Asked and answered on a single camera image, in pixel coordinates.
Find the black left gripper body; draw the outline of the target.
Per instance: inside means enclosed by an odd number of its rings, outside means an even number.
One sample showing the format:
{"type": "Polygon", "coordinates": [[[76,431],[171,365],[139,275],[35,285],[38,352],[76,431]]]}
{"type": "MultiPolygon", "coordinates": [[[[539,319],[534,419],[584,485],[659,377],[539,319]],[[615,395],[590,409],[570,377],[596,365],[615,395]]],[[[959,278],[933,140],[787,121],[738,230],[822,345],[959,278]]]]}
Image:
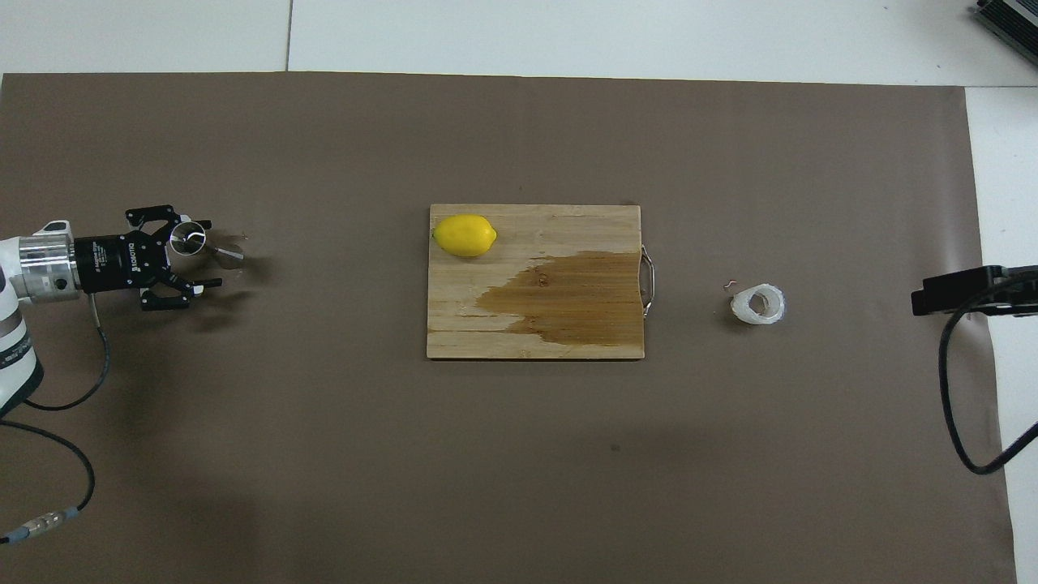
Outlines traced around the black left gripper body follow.
{"type": "Polygon", "coordinates": [[[148,234],[75,238],[73,259],[86,293],[146,289],[169,270],[165,243],[148,234]]]}

